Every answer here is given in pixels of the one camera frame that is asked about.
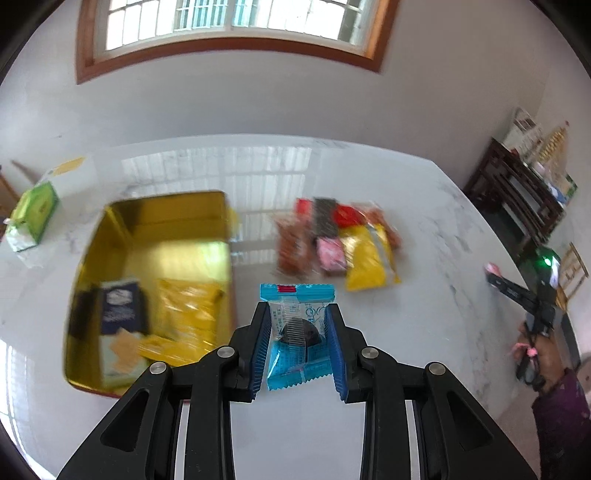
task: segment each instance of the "yellow metal container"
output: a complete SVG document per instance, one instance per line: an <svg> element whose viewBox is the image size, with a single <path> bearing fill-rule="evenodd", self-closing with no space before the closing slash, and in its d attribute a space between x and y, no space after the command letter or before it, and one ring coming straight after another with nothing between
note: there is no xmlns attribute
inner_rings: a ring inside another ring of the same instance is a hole
<svg viewBox="0 0 591 480"><path fill-rule="evenodd" d="M74 387L109 396L99 366L101 282L135 277L145 294L150 331L157 327L156 280L216 281L225 295L217 345L235 328L230 222L223 192L181 193L124 200L105 211L77 272L64 345L64 373Z"/></svg>

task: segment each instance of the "window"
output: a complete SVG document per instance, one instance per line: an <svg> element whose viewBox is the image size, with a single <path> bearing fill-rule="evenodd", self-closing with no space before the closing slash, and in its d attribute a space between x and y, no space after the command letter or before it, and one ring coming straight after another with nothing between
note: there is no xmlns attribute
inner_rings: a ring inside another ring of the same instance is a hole
<svg viewBox="0 0 591 480"><path fill-rule="evenodd" d="M379 71L399 0L83 0L78 83L140 61L274 50Z"/></svg>

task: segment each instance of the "green tissue pack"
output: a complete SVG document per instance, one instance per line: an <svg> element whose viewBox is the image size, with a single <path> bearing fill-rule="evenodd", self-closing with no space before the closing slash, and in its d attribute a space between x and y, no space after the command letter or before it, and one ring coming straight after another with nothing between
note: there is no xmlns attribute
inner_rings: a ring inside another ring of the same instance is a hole
<svg viewBox="0 0 591 480"><path fill-rule="evenodd" d="M22 194L7 221L6 240L12 250L20 252L39 244L57 202L48 181Z"/></svg>

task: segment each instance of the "white logo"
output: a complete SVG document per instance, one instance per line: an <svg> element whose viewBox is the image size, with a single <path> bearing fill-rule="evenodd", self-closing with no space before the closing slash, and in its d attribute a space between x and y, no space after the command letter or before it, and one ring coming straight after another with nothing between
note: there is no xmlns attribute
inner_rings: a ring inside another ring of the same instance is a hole
<svg viewBox="0 0 591 480"><path fill-rule="evenodd" d="M107 294L107 303L109 305L125 305L130 302L131 292L129 290L118 288L117 290L111 290Z"/></svg>

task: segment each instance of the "person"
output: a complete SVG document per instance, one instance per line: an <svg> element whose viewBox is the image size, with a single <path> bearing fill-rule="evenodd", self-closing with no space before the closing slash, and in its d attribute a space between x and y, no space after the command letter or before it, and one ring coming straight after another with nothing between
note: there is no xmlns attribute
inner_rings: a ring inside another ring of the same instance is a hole
<svg viewBox="0 0 591 480"><path fill-rule="evenodd" d="M518 344L528 344L525 326ZM591 419L585 393L575 372L564 368L552 333L538 335L534 346L546 382L532 404L540 441L541 480L591 478ZM523 355L515 352L515 360Z"/></svg>

